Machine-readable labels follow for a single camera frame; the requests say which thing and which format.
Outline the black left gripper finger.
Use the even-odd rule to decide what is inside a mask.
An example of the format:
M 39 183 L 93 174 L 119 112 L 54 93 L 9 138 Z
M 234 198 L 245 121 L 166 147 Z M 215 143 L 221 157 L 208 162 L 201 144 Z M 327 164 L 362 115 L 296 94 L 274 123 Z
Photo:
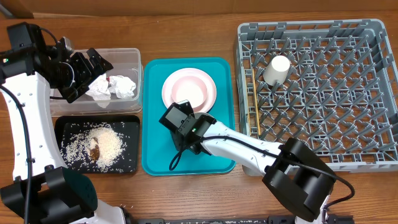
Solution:
M 102 75 L 114 68 L 113 65 L 105 60 L 94 48 L 88 49 L 86 53 L 95 75 Z
M 108 99 L 108 81 L 106 74 L 88 75 L 74 73 L 71 84 L 67 88 L 67 101 L 72 103 L 83 95 L 88 95 L 94 101 Z

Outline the white tissue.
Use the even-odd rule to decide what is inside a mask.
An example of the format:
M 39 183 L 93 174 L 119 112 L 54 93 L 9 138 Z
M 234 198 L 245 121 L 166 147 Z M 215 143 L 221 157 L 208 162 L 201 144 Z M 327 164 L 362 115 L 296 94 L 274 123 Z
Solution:
M 131 108 L 138 111 L 142 108 L 142 100 L 139 96 L 139 83 L 127 75 L 110 75 L 108 82 L 108 99 L 94 101 L 88 95 L 85 95 L 94 101 L 101 109 L 114 109 L 116 105 L 122 108 Z

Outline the brown food piece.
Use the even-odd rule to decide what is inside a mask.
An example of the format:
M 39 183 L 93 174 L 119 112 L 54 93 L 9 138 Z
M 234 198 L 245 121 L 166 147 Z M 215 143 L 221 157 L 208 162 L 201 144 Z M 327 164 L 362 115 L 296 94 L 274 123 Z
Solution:
M 98 139 L 96 137 L 91 138 L 89 153 L 91 160 L 94 162 L 96 162 L 100 157 L 100 147 L 98 144 Z

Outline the white cup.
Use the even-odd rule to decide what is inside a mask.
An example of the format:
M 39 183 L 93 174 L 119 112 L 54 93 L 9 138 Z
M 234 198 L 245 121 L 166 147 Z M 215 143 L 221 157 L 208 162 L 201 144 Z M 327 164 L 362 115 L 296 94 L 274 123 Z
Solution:
M 266 67 L 263 74 L 264 81 L 270 86 L 274 86 L 276 83 L 283 84 L 289 69 L 290 60 L 283 55 L 278 55 Z

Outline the grey bowl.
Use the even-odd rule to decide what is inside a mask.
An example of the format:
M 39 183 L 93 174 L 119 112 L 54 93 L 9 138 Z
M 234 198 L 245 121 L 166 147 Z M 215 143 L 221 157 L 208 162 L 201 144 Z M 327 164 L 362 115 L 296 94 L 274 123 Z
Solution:
M 198 119 L 201 116 L 204 116 L 204 117 L 207 117 L 207 118 L 211 118 L 211 119 L 215 119 L 212 115 L 210 115 L 208 113 L 202 113 L 202 112 L 194 113 L 194 117 L 196 119 Z

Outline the white rice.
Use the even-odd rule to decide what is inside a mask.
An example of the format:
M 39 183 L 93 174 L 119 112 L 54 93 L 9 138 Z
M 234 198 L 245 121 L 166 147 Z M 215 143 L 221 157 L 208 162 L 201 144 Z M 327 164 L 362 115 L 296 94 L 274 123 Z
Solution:
M 71 124 L 63 132 L 60 153 L 66 165 L 80 172 L 106 172 L 111 170 L 126 148 L 123 134 L 109 123 Z M 100 156 L 94 162 L 90 157 L 91 138 L 98 139 Z

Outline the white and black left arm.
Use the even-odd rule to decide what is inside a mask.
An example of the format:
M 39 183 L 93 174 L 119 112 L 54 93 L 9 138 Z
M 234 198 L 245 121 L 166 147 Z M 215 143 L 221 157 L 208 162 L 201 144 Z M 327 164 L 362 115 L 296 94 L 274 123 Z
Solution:
M 14 141 L 13 183 L 1 189 L 6 207 L 26 223 L 129 223 L 130 215 L 98 199 L 91 180 L 67 167 L 50 114 L 50 91 L 73 102 L 111 69 L 95 49 L 19 47 L 1 55 L 1 92 Z

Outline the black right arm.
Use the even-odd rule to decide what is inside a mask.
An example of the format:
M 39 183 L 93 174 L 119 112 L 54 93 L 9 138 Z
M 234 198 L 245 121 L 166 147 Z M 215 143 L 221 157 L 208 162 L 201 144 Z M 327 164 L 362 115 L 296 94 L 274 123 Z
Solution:
M 334 172 L 302 141 L 269 142 L 239 133 L 207 113 L 194 113 L 185 100 L 172 103 L 160 118 L 178 151 L 169 165 L 177 166 L 186 149 L 242 164 L 256 175 L 298 221 L 325 222 L 326 203 Z

